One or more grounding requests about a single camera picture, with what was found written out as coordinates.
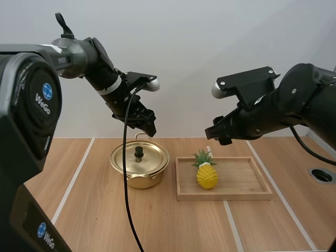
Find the pot handle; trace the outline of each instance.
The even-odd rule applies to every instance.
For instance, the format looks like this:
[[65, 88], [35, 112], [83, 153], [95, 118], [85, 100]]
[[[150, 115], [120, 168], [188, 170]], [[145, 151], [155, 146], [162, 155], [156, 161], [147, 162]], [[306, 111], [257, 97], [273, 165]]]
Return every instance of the pot handle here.
[[138, 177], [143, 177], [145, 179], [151, 179], [151, 177], [148, 174], [131, 174], [127, 177], [127, 180], [133, 180], [137, 179]]
[[[138, 132], [137, 134], [135, 134], [134, 139], [137, 140], [139, 135], [147, 135], [147, 134], [145, 132]], [[147, 137], [149, 141], [152, 141], [152, 138], [149, 135], [147, 135]]]

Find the pot lid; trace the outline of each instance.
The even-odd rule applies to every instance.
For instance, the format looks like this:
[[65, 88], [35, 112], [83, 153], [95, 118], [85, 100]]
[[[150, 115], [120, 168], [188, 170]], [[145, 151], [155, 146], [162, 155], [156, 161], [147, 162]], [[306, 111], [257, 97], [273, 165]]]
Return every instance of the pot lid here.
[[[112, 151], [111, 165], [123, 173], [122, 144]], [[131, 174], [155, 174], [169, 162], [168, 152], [159, 144], [146, 140], [133, 140], [126, 143], [126, 171]]]

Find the round hole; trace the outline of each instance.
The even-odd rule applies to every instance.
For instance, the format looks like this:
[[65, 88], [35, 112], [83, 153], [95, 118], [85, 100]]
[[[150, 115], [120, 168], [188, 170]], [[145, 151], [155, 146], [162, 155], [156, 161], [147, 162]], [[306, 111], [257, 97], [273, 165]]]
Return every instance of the round hole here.
[[312, 170], [311, 174], [318, 180], [323, 182], [331, 182], [332, 176], [323, 170]]

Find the pineapple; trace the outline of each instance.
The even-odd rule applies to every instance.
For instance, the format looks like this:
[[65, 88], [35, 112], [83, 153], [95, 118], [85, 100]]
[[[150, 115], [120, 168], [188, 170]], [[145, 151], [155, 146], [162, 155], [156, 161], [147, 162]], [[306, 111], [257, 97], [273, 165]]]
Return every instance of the pineapple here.
[[218, 175], [216, 170], [212, 167], [215, 163], [211, 161], [209, 152], [206, 153], [204, 150], [201, 150], [199, 151], [199, 155], [196, 153], [194, 155], [196, 162], [193, 166], [198, 167], [197, 181], [199, 185], [204, 189], [214, 188], [218, 183]]

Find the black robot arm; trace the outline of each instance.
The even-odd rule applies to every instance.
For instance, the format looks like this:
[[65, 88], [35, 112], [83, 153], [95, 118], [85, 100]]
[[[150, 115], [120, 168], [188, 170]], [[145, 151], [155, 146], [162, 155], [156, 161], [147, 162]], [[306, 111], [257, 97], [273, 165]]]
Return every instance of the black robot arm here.
[[59, 77], [86, 78], [113, 117], [156, 133], [152, 110], [133, 89], [157, 91], [157, 77], [121, 72], [96, 38], [75, 39], [64, 29], [51, 45], [0, 45], [0, 235], [1, 251], [71, 251], [24, 182], [43, 170], [61, 112]]
[[298, 64], [275, 89], [279, 75], [270, 67], [218, 78], [216, 98], [237, 95], [237, 109], [217, 117], [205, 130], [208, 139], [221, 145], [231, 139], [254, 140], [294, 125], [310, 127], [336, 149], [336, 73], [312, 64]]

